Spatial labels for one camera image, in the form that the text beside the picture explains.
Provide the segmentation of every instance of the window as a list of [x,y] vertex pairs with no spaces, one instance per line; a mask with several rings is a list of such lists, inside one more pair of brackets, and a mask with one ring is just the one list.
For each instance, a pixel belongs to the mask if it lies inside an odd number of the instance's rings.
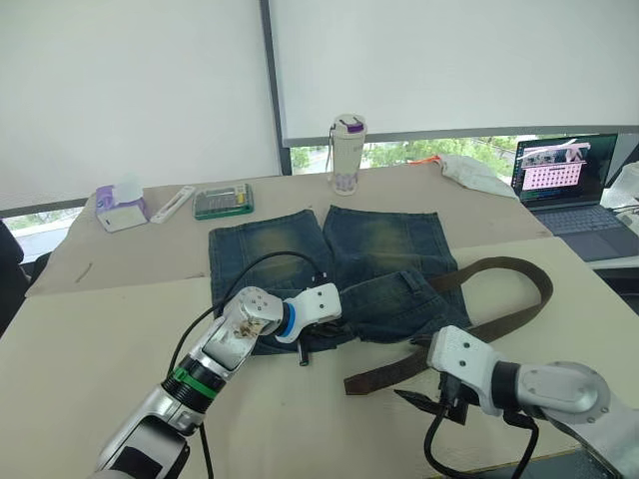
[[33,262],[40,255],[51,252],[66,237],[71,223],[82,208],[34,213],[3,219],[24,251],[23,263]]
[[[361,167],[390,167],[440,154],[467,155],[487,164],[498,177],[510,183],[517,143],[523,140],[556,138],[566,135],[441,138],[411,142],[368,143],[363,148]],[[293,174],[324,172],[327,153],[328,147],[326,146],[291,148]]]

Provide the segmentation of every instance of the silver robotic arm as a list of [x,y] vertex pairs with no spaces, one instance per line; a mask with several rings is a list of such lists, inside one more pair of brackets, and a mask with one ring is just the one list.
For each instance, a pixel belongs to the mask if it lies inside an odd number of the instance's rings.
[[470,389],[473,394],[465,398],[472,403],[471,396],[476,397],[486,414],[523,410],[546,419],[612,472],[639,477],[639,411],[624,404],[589,367],[506,362],[490,345],[455,326],[435,334],[427,363]]
[[260,335],[295,341],[311,324],[341,316],[334,284],[281,301],[257,287],[242,289],[178,367],[125,421],[103,449],[92,479],[172,479],[189,457],[187,437],[249,357]]

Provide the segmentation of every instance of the trees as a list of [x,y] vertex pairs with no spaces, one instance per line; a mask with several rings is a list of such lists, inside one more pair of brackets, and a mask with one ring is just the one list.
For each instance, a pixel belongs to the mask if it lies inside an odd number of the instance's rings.
[[3,221],[11,231],[22,230],[38,225],[47,225],[60,220],[74,219],[80,214],[82,208],[72,208],[69,210],[55,210],[53,212],[33,213],[22,217],[5,218]]
[[296,170],[308,168],[311,164],[309,147],[291,148],[291,162],[293,163],[293,168]]
[[364,155],[373,167],[400,165],[434,155],[467,155],[487,164],[499,175],[510,175],[512,163],[508,159],[516,146],[516,137],[444,138],[371,144]]

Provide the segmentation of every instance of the laptop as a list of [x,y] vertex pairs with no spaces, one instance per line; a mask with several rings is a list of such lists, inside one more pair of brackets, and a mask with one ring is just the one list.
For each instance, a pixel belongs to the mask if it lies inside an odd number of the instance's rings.
[[639,237],[599,205],[617,135],[519,142],[512,187],[585,261],[639,254]]

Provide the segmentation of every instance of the black cable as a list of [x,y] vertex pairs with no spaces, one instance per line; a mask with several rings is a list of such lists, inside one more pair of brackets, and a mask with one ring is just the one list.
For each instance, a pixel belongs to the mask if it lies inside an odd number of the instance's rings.
[[448,477],[456,477],[459,479],[477,479],[480,477],[477,474],[472,474],[468,472],[456,471],[454,469],[450,469],[449,467],[444,466],[439,461],[437,461],[432,455],[432,440],[435,437],[435,433],[443,421],[443,418],[448,412],[448,406],[441,407],[434,420],[430,424],[428,431],[426,432],[426,437],[423,439],[423,455],[426,456],[426,460],[428,463],[435,468],[435,470],[444,476]]
[[519,427],[521,429],[528,429],[530,431],[530,439],[528,440],[526,450],[524,451],[523,456],[521,456],[521,460],[519,461],[519,464],[517,464],[515,472],[512,473],[512,479],[519,479],[521,474],[523,474],[523,470],[528,465],[528,462],[530,462],[532,452],[537,446],[537,439],[539,439],[539,427],[537,427],[537,424],[535,424],[532,417],[508,411],[504,411],[503,420],[506,424]]
[[229,299],[231,299],[231,294],[233,294],[233,290],[236,288],[236,286],[238,285],[238,283],[242,280],[242,278],[244,277],[244,275],[249,272],[249,270],[254,267],[256,264],[258,264],[259,262],[264,261],[265,259],[269,259],[270,257],[274,257],[274,256],[297,256],[297,257],[301,257],[302,259],[306,260],[315,270],[315,278],[317,278],[320,274],[321,274],[321,269],[318,266],[318,264],[310,257],[307,256],[306,254],[303,254],[302,252],[297,252],[297,251],[275,251],[275,252],[270,252],[268,254],[265,254],[263,256],[260,256],[259,258],[257,258],[256,260],[254,260],[251,264],[249,264],[248,266],[246,266],[234,279],[233,283],[231,284],[231,286],[227,289],[226,294],[224,295],[224,298],[222,299],[222,303],[220,304],[220,308],[224,308],[224,306],[227,304],[227,302],[229,302]]
[[[249,270],[252,267],[254,267],[256,264],[258,264],[259,262],[262,262],[265,259],[268,259],[270,257],[284,256],[284,255],[286,255],[286,256],[297,256],[297,257],[301,257],[302,259],[305,259],[315,269],[316,278],[318,278],[321,275],[321,270],[318,267],[318,264],[310,256],[307,256],[306,254],[303,254],[301,252],[296,252],[296,251],[276,251],[276,252],[270,252],[268,254],[260,256],[255,261],[251,262],[251,264],[246,266],[236,276],[236,278],[234,279],[234,281],[231,284],[231,286],[229,286],[229,288],[227,289],[227,292],[224,295],[224,298],[222,299],[222,301],[216,302],[213,306],[211,306],[209,309],[207,309],[202,314],[200,314],[196,318],[196,320],[193,321],[189,327],[187,327],[187,329],[182,334],[182,337],[180,337],[180,340],[178,341],[178,344],[176,345],[175,350],[173,351],[173,355],[171,356],[171,362],[169,363],[169,370],[167,371],[167,377],[171,376],[171,373],[175,369],[176,362],[178,362],[178,355],[180,354],[180,350],[182,349],[182,346],[184,345],[185,341],[187,340],[187,337],[189,337],[189,334],[191,334],[191,331],[193,331],[193,329],[195,329],[195,327],[198,324],[200,324],[202,322],[202,320],[205,317],[207,317],[209,314],[211,314],[212,312],[215,312],[216,314],[219,314],[220,311],[222,311],[224,309],[224,306],[227,305],[227,302],[229,302],[229,299],[231,298],[231,294],[233,293],[233,290],[238,285],[238,283],[242,280],[244,275],[247,272],[249,272]],[[202,441],[202,452],[204,453],[204,462],[205,462],[205,464],[207,466],[207,476],[208,476],[209,479],[214,479],[214,477],[213,477],[213,462],[211,460],[211,450],[209,449],[209,441],[207,440],[207,431],[205,430],[204,422],[200,425],[200,439]]]
[[211,460],[211,449],[209,449],[209,440],[207,439],[207,431],[204,429],[204,422],[200,425],[200,440],[202,442],[202,452],[204,454],[204,462],[207,465],[207,477],[213,477],[213,461]]
[[[448,406],[442,407],[430,424],[430,427],[426,432],[426,437],[424,437],[423,439],[423,454],[424,456],[426,456],[426,460],[428,461],[428,463],[432,467],[434,467],[437,472],[443,474],[444,476],[455,477],[459,479],[477,479],[481,476],[478,474],[461,472],[446,467],[439,461],[437,461],[432,455],[432,441],[447,411]],[[539,439],[539,428],[531,417],[524,416],[522,414],[504,413],[504,421],[506,421],[506,423],[511,426],[530,430],[530,439],[528,440],[526,450],[524,451],[523,456],[521,456],[521,460],[519,461],[519,464],[517,464],[515,471],[512,473],[512,479],[519,479],[519,477],[521,477],[521,474],[523,474],[524,469],[528,465],[528,462],[530,462],[532,453],[537,445],[537,440]]]

